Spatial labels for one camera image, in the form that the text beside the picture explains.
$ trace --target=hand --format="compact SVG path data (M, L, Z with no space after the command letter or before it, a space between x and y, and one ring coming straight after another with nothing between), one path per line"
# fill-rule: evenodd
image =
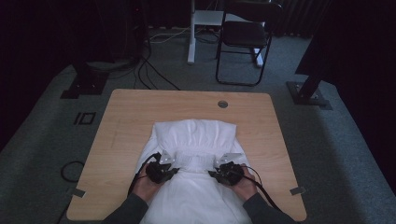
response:
M132 190L132 193L139 196L146 203L150 201L154 194L160 189L160 187L163 186L163 183L156 184L149 179L146 174L147 166L148 164L143 167L138 177L139 179L137 179L136 184L134 185L134 189Z
M244 163L241 166L245 176L254 180L255 177L248 171L247 166ZM256 185L244 177L237 184L228 186L228 188L232 189L244 202L257 193Z

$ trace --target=sleeve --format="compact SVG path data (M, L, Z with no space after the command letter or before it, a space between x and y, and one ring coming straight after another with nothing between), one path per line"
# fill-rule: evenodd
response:
M102 223L128 223L138 224L148 211L149 206L139 196L131 193L128 198L113 213L103 220Z
M297 223L291 217L282 213L275 208L269 206L266 201L262 198L260 193L256 193L244 203L244 208L247 211L253 224L265 224L265 223Z

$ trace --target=wooden table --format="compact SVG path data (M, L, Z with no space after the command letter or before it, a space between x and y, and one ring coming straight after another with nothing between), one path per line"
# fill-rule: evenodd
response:
M226 108L219 101L228 103ZM108 102L77 189L71 220L102 220L126 199L154 122L218 119L237 125L236 138L274 202L295 220L306 218L271 97L265 93L115 90Z

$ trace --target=tripod base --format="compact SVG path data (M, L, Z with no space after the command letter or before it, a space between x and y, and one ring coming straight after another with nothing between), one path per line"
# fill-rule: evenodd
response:
M109 73L91 71L92 78L82 82L79 75L76 76L68 91L62 93L61 99L77 99L80 95L100 95L106 85Z
M332 106L328 100L325 100L320 93L319 89L316 89L312 96L306 98L302 97L299 92L301 87L304 85L303 82L286 82L288 85L291 97L297 105L318 105L322 110L332 110Z

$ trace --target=white cloth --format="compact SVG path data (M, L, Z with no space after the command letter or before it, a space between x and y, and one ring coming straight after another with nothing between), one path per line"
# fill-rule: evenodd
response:
M157 192L141 224L251 223L243 202L208 174L224 153L244 153L236 125L219 120L156 122L138 161L164 149L176 159L178 173ZM234 160L245 163L245 154Z

